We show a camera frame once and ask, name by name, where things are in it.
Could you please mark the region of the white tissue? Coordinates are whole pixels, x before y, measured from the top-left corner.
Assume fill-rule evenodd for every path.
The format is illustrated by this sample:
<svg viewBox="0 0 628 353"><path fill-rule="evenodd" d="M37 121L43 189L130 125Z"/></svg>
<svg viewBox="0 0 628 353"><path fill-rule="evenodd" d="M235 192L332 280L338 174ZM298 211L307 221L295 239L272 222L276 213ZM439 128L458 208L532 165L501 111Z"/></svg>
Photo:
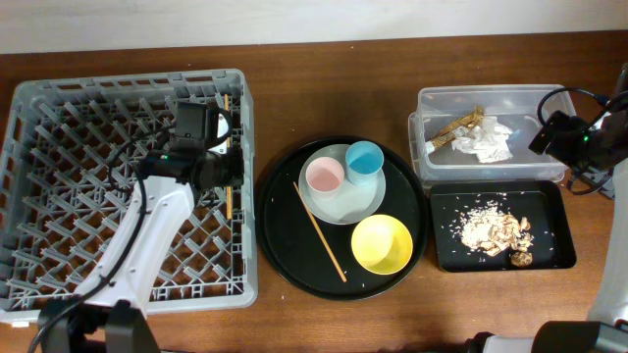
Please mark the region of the white tissue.
<svg viewBox="0 0 628 353"><path fill-rule="evenodd" d="M451 142L453 150L473 154L482 164L509 160L513 157L507 140L513 130L499 123L495 116L485 116L466 134L456 136Z"/></svg>

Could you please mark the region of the wooden chopstick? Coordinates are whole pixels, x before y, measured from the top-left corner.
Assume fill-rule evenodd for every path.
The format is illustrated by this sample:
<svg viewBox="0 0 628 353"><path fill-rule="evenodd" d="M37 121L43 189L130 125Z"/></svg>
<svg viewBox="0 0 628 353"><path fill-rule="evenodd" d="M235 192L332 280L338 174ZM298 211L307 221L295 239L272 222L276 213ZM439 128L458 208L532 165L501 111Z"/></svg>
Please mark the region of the wooden chopstick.
<svg viewBox="0 0 628 353"><path fill-rule="evenodd" d="M299 189L298 185L296 184L296 182L293 182L292 186L295 189L295 191L296 191L296 193L298 195L298 198L299 198L299 200L300 200L300 202L301 202L301 204L302 204L302 206L303 206L303 208L304 208L308 218L310 219L310 222L311 222L312 226L314 226L314 228L315 228L315 230L316 230L316 232L317 232L317 234L319 236L319 239L321 240L321 242L322 242L326 252L328 253L328 256L329 256L330 260L332 261L336 271L338 272L341 281L344 282L344 283L347 283L347 278L345 276L345 273L342 270L342 268L340 267L340 264L339 264L339 262L338 262L338 260L337 260L337 258L335 256L334 252L332 251L332 249L331 249L331 247L330 247L330 245L329 245L329 243L328 243L324 233L321 231L321 229L320 229L320 227L319 227L319 225L318 225L318 223L316 221L316 218L313 216L313 214L311 213L311 211L309 210L309 208L305 204L305 201L303 199L303 196L302 196L302 194L300 192L300 189Z"/></svg>
<svg viewBox="0 0 628 353"><path fill-rule="evenodd" d="M230 110L230 96L225 94L224 97L225 110ZM226 141L227 151L229 152L232 147L232 140L229 137ZM226 197L227 197L227 220L233 219L233 188L231 186L226 187Z"/></svg>

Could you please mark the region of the gold snack wrapper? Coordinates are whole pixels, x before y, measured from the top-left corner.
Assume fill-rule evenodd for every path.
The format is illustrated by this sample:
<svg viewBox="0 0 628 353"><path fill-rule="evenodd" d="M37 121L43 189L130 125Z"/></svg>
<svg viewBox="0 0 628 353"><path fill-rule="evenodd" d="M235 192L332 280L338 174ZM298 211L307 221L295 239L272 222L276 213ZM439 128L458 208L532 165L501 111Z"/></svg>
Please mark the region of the gold snack wrapper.
<svg viewBox="0 0 628 353"><path fill-rule="evenodd" d="M475 110L459 118L447 126L439 130L427 143L426 150L428 153L432 153L435 150L445 146L452 142L457 137L464 136L470 130L475 128L484 118L485 110L481 106L476 106Z"/></svg>

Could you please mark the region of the food scraps and rice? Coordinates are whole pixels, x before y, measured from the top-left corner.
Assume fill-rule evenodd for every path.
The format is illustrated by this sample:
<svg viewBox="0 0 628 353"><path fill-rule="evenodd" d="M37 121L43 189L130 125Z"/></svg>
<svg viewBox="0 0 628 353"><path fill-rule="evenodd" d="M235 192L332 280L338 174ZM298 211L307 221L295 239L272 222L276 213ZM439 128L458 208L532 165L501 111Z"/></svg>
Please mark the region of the food scraps and rice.
<svg viewBox="0 0 628 353"><path fill-rule="evenodd" d="M516 216L504 205L506 193L496 196L472 194L470 200L454 210L455 218L447 227L451 237L466 248L466 254L477 253L486 262L497 255L506 255L516 268L534 263L532 248L535 235L526 216Z"/></svg>

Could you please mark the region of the pink cup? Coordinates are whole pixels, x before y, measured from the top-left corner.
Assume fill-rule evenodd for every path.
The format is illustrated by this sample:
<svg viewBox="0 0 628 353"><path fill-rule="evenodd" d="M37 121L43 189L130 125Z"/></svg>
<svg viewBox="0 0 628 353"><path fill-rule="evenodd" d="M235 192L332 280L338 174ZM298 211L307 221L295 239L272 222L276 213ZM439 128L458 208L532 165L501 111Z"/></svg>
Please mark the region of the pink cup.
<svg viewBox="0 0 628 353"><path fill-rule="evenodd" d="M332 199L340 191L344 181L342 164L332 157L319 157L306 168L306 182L313 195L319 199Z"/></svg>

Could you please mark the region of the grey plate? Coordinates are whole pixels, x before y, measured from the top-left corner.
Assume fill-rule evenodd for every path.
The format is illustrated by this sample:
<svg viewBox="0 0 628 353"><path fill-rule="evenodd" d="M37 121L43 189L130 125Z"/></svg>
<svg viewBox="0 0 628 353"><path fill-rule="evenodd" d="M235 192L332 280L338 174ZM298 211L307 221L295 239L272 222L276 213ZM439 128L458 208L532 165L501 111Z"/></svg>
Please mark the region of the grey plate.
<svg viewBox="0 0 628 353"><path fill-rule="evenodd" d="M309 164L319 157L330 157L338 160L346 168L344 155L348 148L348 144L329 144L308 153L308 159L303 164L298 179L299 190L311 213L333 225L361 222L377 211L386 194L387 183L383 170L379 170L375 179L365 185L353 184L345 178L340 191L331 199L316 196L309 188L306 180L306 169Z"/></svg>

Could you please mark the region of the blue cup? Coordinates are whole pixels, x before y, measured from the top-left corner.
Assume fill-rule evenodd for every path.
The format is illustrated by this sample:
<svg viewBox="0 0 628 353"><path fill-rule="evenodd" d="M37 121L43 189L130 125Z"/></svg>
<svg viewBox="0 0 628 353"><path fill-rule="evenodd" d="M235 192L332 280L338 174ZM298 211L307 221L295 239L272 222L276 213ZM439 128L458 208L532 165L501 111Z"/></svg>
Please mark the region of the blue cup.
<svg viewBox="0 0 628 353"><path fill-rule="evenodd" d="M384 154L374 142L362 140L351 144L345 153L346 175L356 185L366 185L377 179L384 164Z"/></svg>

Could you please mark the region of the yellow bowl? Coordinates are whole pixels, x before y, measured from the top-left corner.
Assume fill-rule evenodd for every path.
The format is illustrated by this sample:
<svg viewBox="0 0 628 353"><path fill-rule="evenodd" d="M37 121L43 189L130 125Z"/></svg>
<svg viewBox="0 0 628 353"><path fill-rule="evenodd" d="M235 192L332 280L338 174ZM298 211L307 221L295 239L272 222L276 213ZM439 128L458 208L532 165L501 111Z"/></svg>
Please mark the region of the yellow bowl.
<svg viewBox="0 0 628 353"><path fill-rule="evenodd" d="M388 276L400 272L413 255L414 240L408 228L388 215L373 215L354 228L350 246L366 271Z"/></svg>

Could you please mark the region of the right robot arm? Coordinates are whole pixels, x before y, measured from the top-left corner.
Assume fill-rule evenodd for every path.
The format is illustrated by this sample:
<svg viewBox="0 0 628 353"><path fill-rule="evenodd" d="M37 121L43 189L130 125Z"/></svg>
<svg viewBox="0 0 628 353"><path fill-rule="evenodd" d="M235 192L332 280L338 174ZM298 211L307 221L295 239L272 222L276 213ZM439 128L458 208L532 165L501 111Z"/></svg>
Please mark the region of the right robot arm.
<svg viewBox="0 0 628 353"><path fill-rule="evenodd" d="M560 87L548 93L537 108L541 131L529 145L536 154L547 153L571 172L567 182L600 172L604 178L580 195L614 187L614 211L602 282L585 321L550 321L531 338L512 338L479 332L461 347L462 352L625 352L627 350L627 67L623 66L609 99L597 95L602 106L591 122L556 111L543 116L547 100L561 92L581 88Z"/></svg>

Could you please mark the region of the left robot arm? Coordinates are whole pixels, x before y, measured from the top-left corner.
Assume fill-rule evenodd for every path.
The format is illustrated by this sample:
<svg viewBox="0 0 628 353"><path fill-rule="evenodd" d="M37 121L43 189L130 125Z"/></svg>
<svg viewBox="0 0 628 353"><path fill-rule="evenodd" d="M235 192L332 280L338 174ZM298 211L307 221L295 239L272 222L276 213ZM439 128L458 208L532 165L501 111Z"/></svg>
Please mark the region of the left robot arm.
<svg viewBox="0 0 628 353"><path fill-rule="evenodd" d="M164 141L133 165L131 202L105 253L71 298L46 304L30 351L158 351L146 306L174 236L204 192L244 182L241 149L214 150L232 136L227 99L179 102L175 116L158 130Z"/></svg>

